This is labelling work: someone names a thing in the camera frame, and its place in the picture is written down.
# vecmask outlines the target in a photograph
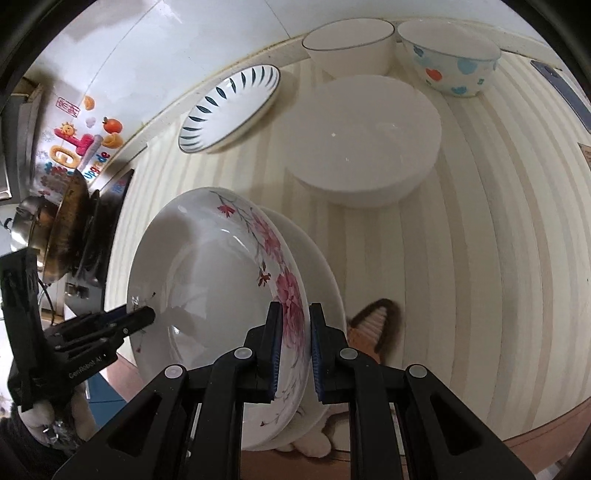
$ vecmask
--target white bowl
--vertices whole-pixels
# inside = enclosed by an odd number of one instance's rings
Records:
[[[333,77],[385,75],[394,58],[394,26],[377,18],[351,18],[308,33],[301,44]]]
[[[433,168],[439,113],[390,77],[325,83],[278,121],[287,168],[313,193],[349,207],[379,207],[413,191]]]
[[[281,232],[290,248],[300,269],[308,301],[321,303],[326,324],[346,333],[345,307],[340,296],[339,286],[320,249],[306,232],[289,218],[264,207],[261,210],[267,214],[271,222]],[[323,405],[318,401],[314,387],[314,375],[310,371],[304,396],[291,421],[276,437],[253,450],[271,450],[302,438],[321,419],[327,409],[328,405]]]
[[[243,449],[277,435],[300,404],[310,365],[306,294],[285,240],[258,207],[220,188],[183,193],[152,220],[131,268],[128,310],[156,312],[131,337],[139,373],[148,382],[171,364],[211,364],[265,322],[273,299],[284,304],[279,385],[270,405],[245,406]]]
[[[492,40],[446,20],[409,20],[398,33],[418,75],[448,95],[476,95],[490,82],[501,58]]]

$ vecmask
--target pink flower pattern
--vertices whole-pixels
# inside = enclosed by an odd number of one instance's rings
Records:
[[[236,213],[234,218],[238,217],[239,221],[245,222],[248,232],[253,235],[257,242],[256,257],[259,258],[259,276],[256,279],[259,286],[266,286],[271,279],[271,274],[267,273],[265,260],[260,258],[261,251],[273,260],[279,266],[281,273],[275,280],[277,288],[277,296],[275,301],[280,301],[283,305],[283,342],[291,348],[295,348],[298,352],[295,360],[295,367],[301,359],[301,350],[304,347],[304,306],[301,301],[300,288],[298,286],[296,276],[290,271],[287,265],[283,252],[281,250],[281,241],[275,234],[273,228],[254,211],[248,212],[218,192],[215,193],[221,202],[217,209],[229,218],[230,215]]]
[[[277,277],[276,285],[277,296],[283,305],[283,341],[299,351],[304,331],[304,309],[296,276],[286,265]]]
[[[269,224],[262,218],[259,218],[256,213],[253,212],[252,218],[255,221],[255,230],[260,233],[265,241],[265,252],[273,260],[279,264],[283,264],[283,252],[281,252],[281,242],[277,238],[273,229]]]

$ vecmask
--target stove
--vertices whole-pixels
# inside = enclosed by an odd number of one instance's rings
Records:
[[[134,171],[125,173],[102,195],[90,196],[90,215],[86,222],[80,255],[66,275],[65,304],[75,315],[101,312],[105,306],[105,286],[115,230],[121,207]]]

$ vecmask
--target black cable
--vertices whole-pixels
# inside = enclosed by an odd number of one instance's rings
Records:
[[[55,310],[55,308],[53,308],[53,302],[51,301],[51,297],[49,296],[49,293],[47,292],[47,287],[45,286],[45,284],[41,281],[41,279],[39,277],[37,277],[37,281],[39,282],[39,285],[43,289],[43,293],[45,294],[45,297],[47,298],[47,301],[49,302],[49,308],[51,309],[51,326],[53,326],[53,323],[56,321],[56,310]]]

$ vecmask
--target orange heart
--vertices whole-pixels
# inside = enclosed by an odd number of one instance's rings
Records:
[[[425,72],[427,72],[427,75],[429,75],[436,82],[443,78],[443,75],[439,70],[425,69]]]

